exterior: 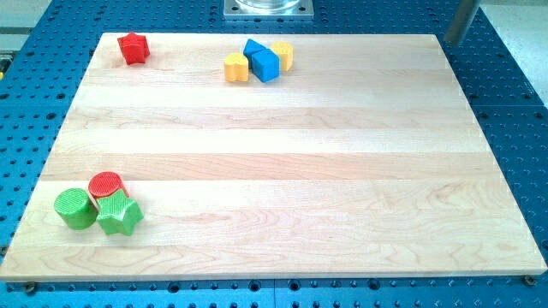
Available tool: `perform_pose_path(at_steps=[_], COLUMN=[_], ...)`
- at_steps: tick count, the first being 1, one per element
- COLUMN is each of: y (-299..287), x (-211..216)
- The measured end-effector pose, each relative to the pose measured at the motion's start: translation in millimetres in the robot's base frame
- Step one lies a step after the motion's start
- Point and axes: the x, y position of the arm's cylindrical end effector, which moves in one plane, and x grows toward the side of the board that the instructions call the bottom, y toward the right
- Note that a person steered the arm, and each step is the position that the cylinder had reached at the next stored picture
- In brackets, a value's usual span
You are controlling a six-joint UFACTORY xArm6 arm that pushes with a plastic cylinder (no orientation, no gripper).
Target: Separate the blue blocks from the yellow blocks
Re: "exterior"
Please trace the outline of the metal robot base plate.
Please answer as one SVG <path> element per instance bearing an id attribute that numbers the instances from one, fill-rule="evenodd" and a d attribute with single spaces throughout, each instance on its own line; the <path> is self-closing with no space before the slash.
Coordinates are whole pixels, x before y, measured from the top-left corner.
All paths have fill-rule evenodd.
<path id="1" fill-rule="evenodd" d="M 314 16 L 313 0 L 223 0 L 225 18 L 283 18 Z"/>

